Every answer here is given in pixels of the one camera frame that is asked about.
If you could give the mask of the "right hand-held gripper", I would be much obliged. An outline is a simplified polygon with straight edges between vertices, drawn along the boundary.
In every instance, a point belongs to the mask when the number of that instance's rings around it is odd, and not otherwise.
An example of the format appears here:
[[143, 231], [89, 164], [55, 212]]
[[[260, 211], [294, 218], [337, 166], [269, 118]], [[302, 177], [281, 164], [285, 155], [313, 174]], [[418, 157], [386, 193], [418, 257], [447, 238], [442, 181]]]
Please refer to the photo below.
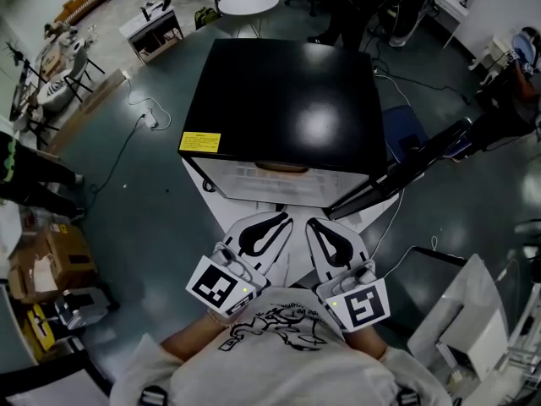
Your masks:
[[305, 227], [312, 264], [321, 284], [314, 292], [342, 332], [357, 332], [391, 316], [385, 279], [361, 236], [331, 220], [310, 218]]

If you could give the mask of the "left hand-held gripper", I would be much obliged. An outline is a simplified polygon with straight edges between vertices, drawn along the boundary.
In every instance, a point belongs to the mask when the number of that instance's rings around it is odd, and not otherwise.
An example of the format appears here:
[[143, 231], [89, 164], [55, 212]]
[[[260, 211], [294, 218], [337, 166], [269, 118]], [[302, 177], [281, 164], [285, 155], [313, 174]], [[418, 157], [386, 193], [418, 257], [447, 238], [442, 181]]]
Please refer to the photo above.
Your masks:
[[220, 316], [237, 314], [271, 285], [264, 275], [278, 259], [292, 228], [293, 220], [284, 211], [238, 220], [224, 244], [217, 243], [211, 256], [201, 257], [186, 291]]

